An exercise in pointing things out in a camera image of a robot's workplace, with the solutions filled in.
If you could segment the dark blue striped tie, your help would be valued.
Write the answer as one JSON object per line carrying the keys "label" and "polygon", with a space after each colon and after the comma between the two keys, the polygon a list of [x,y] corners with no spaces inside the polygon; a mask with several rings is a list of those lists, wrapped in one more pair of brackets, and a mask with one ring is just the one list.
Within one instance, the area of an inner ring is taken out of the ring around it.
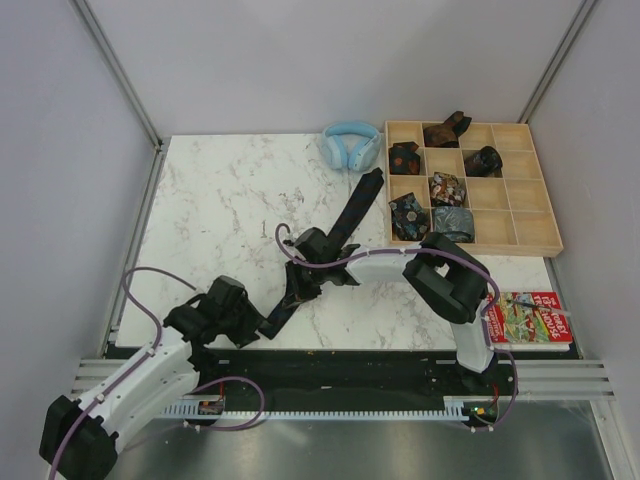
{"label": "dark blue striped tie", "polygon": [[[375,168],[371,172],[362,175],[347,201],[345,208],[342,210],[330,231],[322,231],[331,240],[342,240],[347,244],[347,241],[353,235],[356,228],[373,205],[383,185],[383,172],[380,168]],[[295,240],[301,235],[300,234],[297,238],[292,238],[290,233],[290,227],[284,223],[281,223],[276,227],[276,242],[289,258],[288,262],[294,262],[306,269],[313,269],[306,266],[307,264],[313,265],[312,263],[307,263],[293,247],[285,245],[286,240]],[[267,321],[272,325],[271,339],[276,337],[295,311],[304,304],[285,303],[284,296],[267,317]]]}

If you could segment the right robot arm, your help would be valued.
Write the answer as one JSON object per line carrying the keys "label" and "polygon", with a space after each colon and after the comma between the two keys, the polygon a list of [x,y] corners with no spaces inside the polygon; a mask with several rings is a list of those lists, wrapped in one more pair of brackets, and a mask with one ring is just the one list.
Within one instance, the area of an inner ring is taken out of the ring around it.
{"label": "right robot arm", "polygon": [[322,273],[344,273],[355,284],[406,283],[441,319],[451,324],[458,381],[467,392],[483,392],[494,381],[494,352],[484,317],[500,293],[489,270],[441,233],[407,247],[356,246],[332,262],[311,263],[295,256],[275,234],[281,252],[294,264]]}

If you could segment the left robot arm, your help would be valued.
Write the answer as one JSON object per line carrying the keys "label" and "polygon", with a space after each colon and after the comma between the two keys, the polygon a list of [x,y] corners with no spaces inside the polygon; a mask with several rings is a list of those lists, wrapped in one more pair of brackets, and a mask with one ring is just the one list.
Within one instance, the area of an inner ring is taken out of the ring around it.
{"label": "left robot arm", "polygon": [[244,285],[216,278],[204,294],[156,322],[152,341],[113,374],[75,399],[48,407],[39,454],[50,478],[103,479],[132,438],[187,394],[208,393],[229,377],[209,344],[219,335],[244,346],[262,321]]}

